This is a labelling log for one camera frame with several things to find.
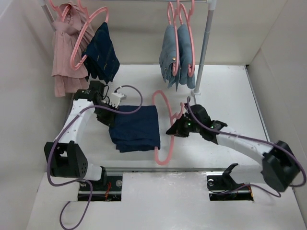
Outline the dark blue denim trousers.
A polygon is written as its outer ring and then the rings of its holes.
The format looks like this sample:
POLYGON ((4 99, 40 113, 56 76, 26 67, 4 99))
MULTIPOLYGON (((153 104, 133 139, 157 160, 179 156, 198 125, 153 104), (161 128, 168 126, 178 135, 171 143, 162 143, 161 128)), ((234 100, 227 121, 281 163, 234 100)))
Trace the dark blue denim trousers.
POLYGON ((156 106, 142 106, 129 115, 117 114, 109 135, 121 153, 150 151, 161 147, 156 106))

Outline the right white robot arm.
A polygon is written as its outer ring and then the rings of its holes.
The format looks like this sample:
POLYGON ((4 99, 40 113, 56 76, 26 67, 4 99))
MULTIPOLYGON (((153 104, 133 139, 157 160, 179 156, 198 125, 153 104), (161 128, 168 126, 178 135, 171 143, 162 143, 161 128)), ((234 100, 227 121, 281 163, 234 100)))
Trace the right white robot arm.
POLYGON ((167 135, 187 138, 190 133, 198 133, 204 140, 233 149, 258 163, 258 167, 247 169, 238 163, 230 164, 217 176, 218 184, 213 186, 214 190, 226 193, 238 189, 243 183, 259 183, 284 192, 288 187, 294 187, 293 180, 299 173, 303 175, 300 186, 306 183, 306 172, 287 143, 243 136, 226 123, 212 120, 200 104, 186 103, 185 108, 187 111, 167 130, 167 135))

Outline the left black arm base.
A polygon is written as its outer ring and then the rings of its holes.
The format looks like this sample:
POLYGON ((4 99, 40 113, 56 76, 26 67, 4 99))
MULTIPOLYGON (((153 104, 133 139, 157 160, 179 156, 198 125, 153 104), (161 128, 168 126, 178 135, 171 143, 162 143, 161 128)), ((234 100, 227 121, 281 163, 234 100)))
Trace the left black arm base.
MULTIPOLYGON (((123 174, 105 172, 100 180, 90 180, 93 191, 91 201, 121 201, 123 174)), ((77 194, 78 201, 87 201, 90 196, 88 183, 80 183, 77 194)))

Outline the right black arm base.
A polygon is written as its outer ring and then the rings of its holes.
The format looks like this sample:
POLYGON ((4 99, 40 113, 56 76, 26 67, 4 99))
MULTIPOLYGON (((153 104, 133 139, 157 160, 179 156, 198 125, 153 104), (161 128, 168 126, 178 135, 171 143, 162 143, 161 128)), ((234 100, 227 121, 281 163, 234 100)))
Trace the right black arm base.
POLYGON ((250 186, 234 191, 243 185, 228 176, 207 175, 210 201, 254 201, 250 186))

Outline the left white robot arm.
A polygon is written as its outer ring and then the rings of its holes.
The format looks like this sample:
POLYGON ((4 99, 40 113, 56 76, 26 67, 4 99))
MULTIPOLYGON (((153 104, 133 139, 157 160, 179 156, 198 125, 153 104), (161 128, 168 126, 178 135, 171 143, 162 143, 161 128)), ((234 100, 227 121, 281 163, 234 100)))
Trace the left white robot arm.
POLYGON ((91 180, 96 190, 107 186, 104 168, 90 163, 79 146, 83 132, 92 114, 102 124, 114 124, 116 110, 126 96, 112 92, 104 96, 105 85, 100 81, 90 83, 88 89, 78 90, 73 99, 70 114, 59 135, 47 142, 44 152, 50 177, 91 180))

